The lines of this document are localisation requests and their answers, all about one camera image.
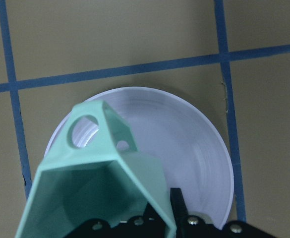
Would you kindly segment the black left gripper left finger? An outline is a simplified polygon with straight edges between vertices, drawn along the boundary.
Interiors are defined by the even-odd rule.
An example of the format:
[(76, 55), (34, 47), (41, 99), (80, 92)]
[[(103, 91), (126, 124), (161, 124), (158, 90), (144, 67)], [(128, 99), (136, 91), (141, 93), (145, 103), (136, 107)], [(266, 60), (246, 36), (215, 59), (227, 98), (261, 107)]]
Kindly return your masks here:
[(67, 236), (69, 238), (175, 238), (177, 226), (172, 206), (163, 216), (150, 203), (143, 214), (129, 217), (117, 225), (110, 225), (100, 218), (91, 218), (78, 225)]

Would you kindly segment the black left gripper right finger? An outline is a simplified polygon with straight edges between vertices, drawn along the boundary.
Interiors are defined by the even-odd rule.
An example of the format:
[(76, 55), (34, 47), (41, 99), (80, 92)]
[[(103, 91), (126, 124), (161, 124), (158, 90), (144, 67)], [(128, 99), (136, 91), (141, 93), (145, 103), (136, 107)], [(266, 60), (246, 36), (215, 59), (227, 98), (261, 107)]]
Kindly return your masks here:
[(189, 214), (180, 188), (170, 189), (177, 238), (272, 238), (273, 235), (246, 222), (233, 220), (221, 229), (201, 215)]

